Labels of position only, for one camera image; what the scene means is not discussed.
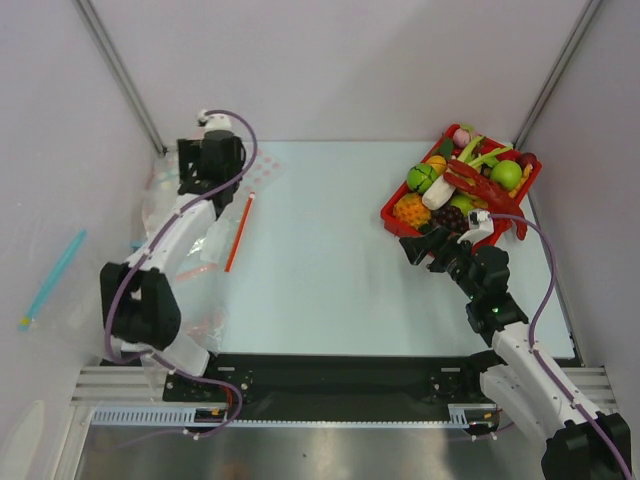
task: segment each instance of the pineapple toy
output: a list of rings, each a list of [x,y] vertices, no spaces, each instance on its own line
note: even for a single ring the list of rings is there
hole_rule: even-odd
[[[393,206],[393,216],[416,230],[431,219],[431,210],[422,204],[418,193],[408,193]]]

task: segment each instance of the plastic fruit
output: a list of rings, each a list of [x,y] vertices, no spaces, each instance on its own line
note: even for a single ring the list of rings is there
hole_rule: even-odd
[[[518,185],[520,178],[522,178],[522,168],[516,162],[503,160],[493,167],[489,178],[505,190],[510,191]]]
[[[522,169],[524,169],[527,165],[532,165],[535,167],[538,163],[538,159],[536,158],[535,154],[531,152],[525,152],[516,159],[516,162]]]
[[[438,175],[442,175],[447,169],[447,161],[440,155],[434,155],[427,160],[427,165],[431,165]]]
[[[418,193],[407,193],[393,206],[393,216],[416,230],[431,219],[431,210],[422,204]]]
[[[459,128],[455,132],[453,132],[453,143],[458,148],[464,148],[469,145],[471,141],[471,132],[465,130],[464,128]]]
[[[443,226],[452,232],[463,234],[469,230],[466,215],[455,205],[445,205],[432,214],[431,224],[434,227]]]
[[[479,198],[477,200],[471,200],[471,203],[473,205],[473,208],[482,208],[484,210],[489,208],[489,204]]]
[[[455,195],[453,198],[451,198],[449,205],[458,207],[462,214],[466,217],[467,215],[469,215],[469,212],[471,210],[474,210],[476,208],[472,202],[473,200],[466,195]]]
[[[469,185],[474,186],[476,184],[476,181],[473,178],[464,178],[465,182],[467,182]],[[465,192],[463,190],[458,189],[458,193],[464,195],[465,197],[468,197],[470,200],[479,200],[480,197],[478,197],[477,195],[473,195],[471,193]]]
[[[407,185],[410,190],[422,195],[433,185],[433,182],[435,182],[439,176],[431,165],[419,163],[409,170],[407,174]]]

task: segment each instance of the white table surface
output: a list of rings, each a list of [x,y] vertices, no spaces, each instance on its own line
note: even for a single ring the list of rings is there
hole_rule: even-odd
[[[273,142],[286,164],[258,192],[230,279],[222,351],[393,356],[469,355],[487,346],[471,330],[467,299],[446,274],[409,264],[379,212],[428,142]],[[532,219],[528,199],[522,208]],[[549,282],[529,230],[498,246],[510,255],[509,288],[529,317]],[[538,338],[573,357],[554,294]]]

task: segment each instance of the white radish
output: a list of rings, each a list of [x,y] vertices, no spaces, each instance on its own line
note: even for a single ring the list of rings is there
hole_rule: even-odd
[[[424,192],[422,196],[422,204],[429,210],[437,210],[449,201],[456,187],[451,185],[444,179],[444,175],[440,175],[433,185]]]

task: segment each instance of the stainless steel floor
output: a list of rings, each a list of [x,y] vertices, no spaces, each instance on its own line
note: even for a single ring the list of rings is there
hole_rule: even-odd
[[[149,429],[92,427],[76,480],[540,480],[540,456],[517,430],[497,441],[460,431],[230,428],[194,442],[156,437],[110,452]]]

